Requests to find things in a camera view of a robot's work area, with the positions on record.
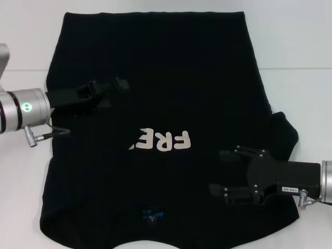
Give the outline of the black shirt with FREE print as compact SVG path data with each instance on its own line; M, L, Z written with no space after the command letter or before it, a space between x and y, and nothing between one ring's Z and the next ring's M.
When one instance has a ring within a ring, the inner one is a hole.
M44 235L73 249L231 249L298 219L291 196L230 206L210 192L246 185L247 162L222 152L288 160L298 141L271 110L244 13L67 13L47 89L116 77L130 90L111 108L52 118L71 133L52 141Z

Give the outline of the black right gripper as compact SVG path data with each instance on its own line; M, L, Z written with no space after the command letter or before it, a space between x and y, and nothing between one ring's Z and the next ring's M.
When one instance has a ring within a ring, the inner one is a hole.
M307 162L280 162L265 155L265 149L236 146L220 150L223 162L251 160L247 169L248 187L226 187L209 184L212 196L221 197L227 205L259 204L270 195L299 196L300 205L321 201L321 165Z

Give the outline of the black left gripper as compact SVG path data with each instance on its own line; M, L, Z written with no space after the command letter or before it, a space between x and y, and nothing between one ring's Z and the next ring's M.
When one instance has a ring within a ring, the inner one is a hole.
M128 81L119 77L107 80L103 86L90 81L78 88L50 90L46 96L52 116L75 115L95 109L110 109L109 99L102 99L107 91L129 91Z

